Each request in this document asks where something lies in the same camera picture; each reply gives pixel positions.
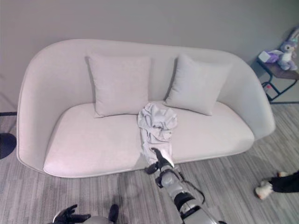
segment throw pillow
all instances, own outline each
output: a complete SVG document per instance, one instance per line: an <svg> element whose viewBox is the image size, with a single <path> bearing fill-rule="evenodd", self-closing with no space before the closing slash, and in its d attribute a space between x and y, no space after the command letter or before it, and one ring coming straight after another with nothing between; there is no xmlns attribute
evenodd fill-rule
<svg viewBox="0 0 299 224"><path fill-rule="evenodd" d="M90 54L95 84L95 117L138 114L148 103L149 57Z"/></svg>
<svg viewBox="0 0 299 224"><path fill-rule="evenodd" d="M179 55L165 105L212 115L230 70L230 64L195 62L187 55Z"/></svg>

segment white sofa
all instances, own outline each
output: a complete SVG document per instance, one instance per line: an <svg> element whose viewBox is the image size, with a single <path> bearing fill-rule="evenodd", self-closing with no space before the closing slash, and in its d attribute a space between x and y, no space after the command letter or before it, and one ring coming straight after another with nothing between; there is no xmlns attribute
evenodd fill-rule
<svg viewBox="0 0 299 224"><path fill-rule="evenodd" d="M179 53L205 62L231 62L213 116L182 109L172 135L175 163L233 155L275 129L273 114L253 70L233 54L210 50L104 40L67 40L30 62L20 92L17 157L50 175L80 178L142 169L136 115L95 119L89 52L150 56L149 100L161 107Z"/></svg>

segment crumpled towel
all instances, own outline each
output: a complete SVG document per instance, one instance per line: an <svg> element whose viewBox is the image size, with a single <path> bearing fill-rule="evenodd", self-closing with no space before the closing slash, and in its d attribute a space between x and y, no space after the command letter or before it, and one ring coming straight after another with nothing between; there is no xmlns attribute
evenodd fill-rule
<svg viewBox="0 0 299 224"><path fill-rule="evenodd" d="M157 161L156 154L150 149L164 150L171 157L172 129L178 124L176 113L171 109L159 109L154 103L148 103L139 111L138 126L141 129L143 155L151 165Z"/></svg>

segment gray wall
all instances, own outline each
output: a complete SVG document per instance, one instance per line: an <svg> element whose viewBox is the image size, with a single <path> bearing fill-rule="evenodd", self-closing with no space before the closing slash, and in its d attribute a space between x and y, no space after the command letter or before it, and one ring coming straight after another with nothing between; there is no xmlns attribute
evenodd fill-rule
<svg viewBox="0 0 299 224"><path fill-rule="evenodd" d="M1 0L0 112L16 111L24 71L49 44L109 39L219 49L251 63L299 22L298 0Z"/></svg>

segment gray carpet floor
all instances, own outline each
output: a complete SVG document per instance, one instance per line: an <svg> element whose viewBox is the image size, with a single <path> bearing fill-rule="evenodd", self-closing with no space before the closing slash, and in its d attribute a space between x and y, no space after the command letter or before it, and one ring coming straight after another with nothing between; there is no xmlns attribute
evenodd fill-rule
<svg viewBox="0 0 299 224"><path fill-rule="evenodd" d="M299 169L299 105L272 105L272 109L275 133L249 151L179 165L186 178L205 193L205 205L218 220L228 224L299 223L299 193L274 193L264 201L253 193L263 178ZM15 134L15 120L15 116L0 117L0 132ZM25 167L15 152L0 161L0 224L46 224L57 211L75 203L78 213L93 216L107 216L110 205L117 203L119 224L181 223L166 192L141 170L63 179Z"/></svg>

